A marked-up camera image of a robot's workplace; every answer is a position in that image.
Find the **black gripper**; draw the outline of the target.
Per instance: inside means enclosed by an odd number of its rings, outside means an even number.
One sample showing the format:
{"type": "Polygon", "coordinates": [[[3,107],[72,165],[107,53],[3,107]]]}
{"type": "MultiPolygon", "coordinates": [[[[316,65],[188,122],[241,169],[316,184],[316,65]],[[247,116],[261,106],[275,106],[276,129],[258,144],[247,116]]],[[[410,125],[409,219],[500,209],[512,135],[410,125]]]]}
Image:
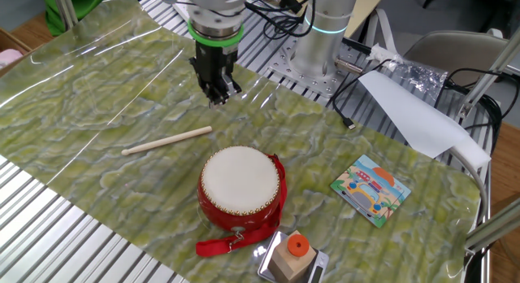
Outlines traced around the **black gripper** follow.
{"type": "Polygon", "coordinates": [[[241,87],[232,79],[238,56],[237,44],[217,47],[197,42],[195,51],[196,55],[190,59],[190,63],[211,106],[225,104],[230,97],[242,92],[241,87]]]}

